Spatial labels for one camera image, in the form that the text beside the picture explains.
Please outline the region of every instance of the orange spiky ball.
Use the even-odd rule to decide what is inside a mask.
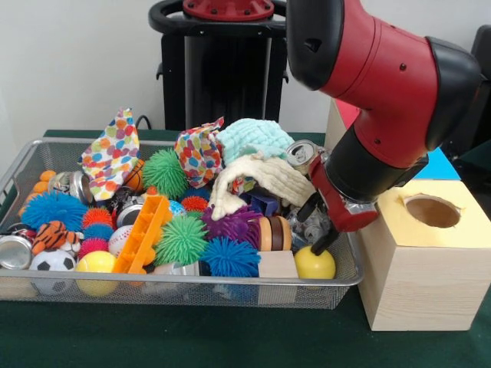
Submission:
[[[202,197],[193,195],[183,199],[181,205],[183,205],[186,211],[204,212],[206,207],[208,207],[208,201]]]
[[[93,224],[104,224],[113,227],[113,219],[106,209],[88,209],[82,219],[82,228]]]

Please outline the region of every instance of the pink ball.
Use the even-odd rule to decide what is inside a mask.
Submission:
[[[84,240],[78,252],[78,259],[82,259],[85,255],[93,251],[108,251],[107,241],[97,238]]]

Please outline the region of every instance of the basketball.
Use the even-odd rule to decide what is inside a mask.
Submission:
[[[133,170],[128,174],[123,186],[127,186],[135,192],[143,190],[143,165],[145,165],[145,161],[139,159]]]

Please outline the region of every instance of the cream knitted cloth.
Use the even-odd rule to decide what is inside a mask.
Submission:
[[[251,176],[262,188],[298,207],[315,191],[314,186],[283,159],[263,160],[260,154],[242,156],[230,163],[213,184],[209,198],[209,206],[215,205],[213,220],[220,220],[246,205],[227,190],[229,183],[239,176]]]

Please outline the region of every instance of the fabric cloth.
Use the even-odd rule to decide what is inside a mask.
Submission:
[[[228,165],[216,178],[209,198],[209,206],[215,205],[213,220],[220,220],[246,205],[237,195],[227,190],[229,183],[240,176],[251,176],[262,188],[298,207],[304,205],[315,191],[314,186],[283,159],[263,159],[258,154],[242,156]]]
[[[262,157],[286,157],[285,150],[294,140],[271,120],[241,119],[216,135],[222,144],[225,166],[240,156],[262,153]]]
[[[220,117],[215,123],[185,130],[177,137],[174,149],[193,188],[206,185],[222,168],[216,134],[223,121]]]
[[[131,109],[120,110],[78,163],[90,179],[96,201],[112,198],[140,158],[140,141]]]

